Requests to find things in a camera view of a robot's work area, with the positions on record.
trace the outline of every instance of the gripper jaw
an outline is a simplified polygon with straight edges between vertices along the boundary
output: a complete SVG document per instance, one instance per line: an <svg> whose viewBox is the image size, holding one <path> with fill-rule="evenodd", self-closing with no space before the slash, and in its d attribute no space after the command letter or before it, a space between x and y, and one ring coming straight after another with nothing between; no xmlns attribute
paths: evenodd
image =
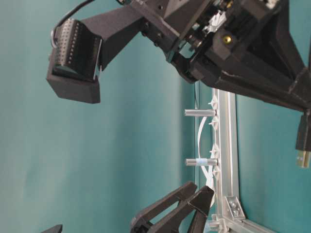
<svg viewBox="0 0 311 233"><path fill-rule="evenodd" d="M178 233L182 221L195 211L188 233L202 233L214 191L207 186L195 193L197 186L188 182L154 204L141 210L131 222L131 233ZM150 221L178 202L178 206L152 224Z"/></svg>

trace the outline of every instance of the teal backdrop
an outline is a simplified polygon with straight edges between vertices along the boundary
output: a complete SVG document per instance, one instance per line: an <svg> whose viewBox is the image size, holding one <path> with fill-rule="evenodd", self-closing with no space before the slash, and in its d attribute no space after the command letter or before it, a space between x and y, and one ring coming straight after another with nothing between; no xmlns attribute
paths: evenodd
<svg viewBox="0 0 311 233"><path fill-rule="evenodd" d="M290 0L290 31L305 64L311 1ZM295 165L301 113L237 97L241 201L252 221L280 233L309 233L311 170Z"/></svg>
<svg viewBox="0 0 311 233"><path fill-rule="evenodd" d="M141 208L188 180L202 186L193 157L210 89L187 84L141 35L101 74L102 103L61 100L45 77L49 34L80 1L0 3L0 229L39 233L128 232ZM117 8L95 1L82 19ZM291 0L291 32L305 63L311 2ZM237 96L240 191L249 219L281 233L310 232L311 171L295 165L300 113ZM202 155L211 148L205 127Z"/></svg>
<svg viewBox="0 0 311 233"><path fill-rule="evenodd" d="M140 34L101 74L102 103L56 97L50 31L80 0L0 3L0 232L126 233L194 169L194 85ZM98 0L82 19L119 7Z"/></svg>

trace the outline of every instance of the cable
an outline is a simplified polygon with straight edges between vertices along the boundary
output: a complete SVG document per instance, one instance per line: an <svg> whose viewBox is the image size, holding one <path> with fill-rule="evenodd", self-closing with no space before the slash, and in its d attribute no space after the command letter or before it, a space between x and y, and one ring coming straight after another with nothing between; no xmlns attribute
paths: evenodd
<svg viewBox="0 0 311 233"><path fill-rule="evenodd" d="M53 48L57 48L57 42L55 39L55 33L57 27L61 26L67 19L69 19L71 16L73 16L77 11L79 11L82 7L88 5L89 3L93 2L95 0L86 0L79 5L77 5L75 8L73 8L71 11L69 11L67 14L65 14L62 19L56 24L56 26L51 31L51 45Z"/></svg>
<svg viewBox="0 0 311 233"><path fill-rule="evenodd" d="M206 123L207 120L207 116L202 118L202 121L200 123L199 126L199 130L198 130L198 157L201 158L201 154L200 154L200 144L201 144L201 134L203 131L203 127ZM208 166L208 171L206 169L205 166L201 166L201 169L204 173L204 176L206 177L206 186L208 186L209 188L211 188L212 190L214 190L214 178L213 178L213 166ZM215 194L212 198L210 207L212 207L215 203Z"/></svg>

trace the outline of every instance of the metal peg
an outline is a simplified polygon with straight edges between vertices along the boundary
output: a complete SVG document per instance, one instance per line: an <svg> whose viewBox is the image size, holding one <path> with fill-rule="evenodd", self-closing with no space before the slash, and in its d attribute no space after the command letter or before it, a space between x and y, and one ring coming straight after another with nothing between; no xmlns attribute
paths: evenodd
<svg viewBox="0 0 311 233"><path fill-rule="evenodd" d="M216 166L217 159L186 159L187 166Z"/></svg>
<svg viewBox="0 0 311 233"><path fill-rule="evenodd" d="M296 163L301 168L309 168L310 159L311 159L311 152L299 150Z"/></svg>
<svg viewBox="0 0 311 233"><path fill-rule="evenodd" d="M185 109L187 117L214 117L216 111L212 109Z"/></svg>

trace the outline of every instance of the black cable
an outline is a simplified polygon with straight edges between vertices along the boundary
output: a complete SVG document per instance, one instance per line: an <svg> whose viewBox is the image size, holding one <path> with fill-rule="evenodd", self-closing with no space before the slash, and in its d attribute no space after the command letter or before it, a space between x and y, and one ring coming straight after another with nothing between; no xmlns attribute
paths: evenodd
<svg viewBox="0 0 311 233"><path fill-rule="evenodd" d="M51 31L51 44L53 48L57 48L57 43L55 40L55 34L57 27L61 26L67 19L69 19L73 14L75 14L77 11L79 11L82 7L88 5L89 3L93 2L95 0L86 0L79 5L77 5L75 8L73 8L71 11L69 11L67 14L62 17L62 19L56 24L56 26Z"/></svg>

